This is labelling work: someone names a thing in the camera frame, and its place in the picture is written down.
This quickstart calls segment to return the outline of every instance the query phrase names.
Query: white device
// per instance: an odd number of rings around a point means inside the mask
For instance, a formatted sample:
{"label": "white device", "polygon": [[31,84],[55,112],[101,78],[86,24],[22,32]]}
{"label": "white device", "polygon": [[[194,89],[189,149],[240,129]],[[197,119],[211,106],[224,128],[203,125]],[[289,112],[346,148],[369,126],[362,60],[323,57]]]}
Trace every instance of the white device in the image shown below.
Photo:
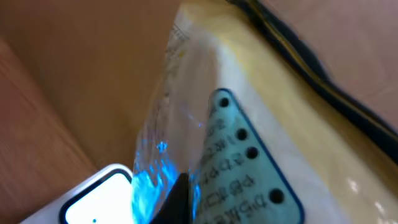
{"label": "white device", "polygon": [[131,179],[126,166],[109,165],[21,224],[133,224]]}

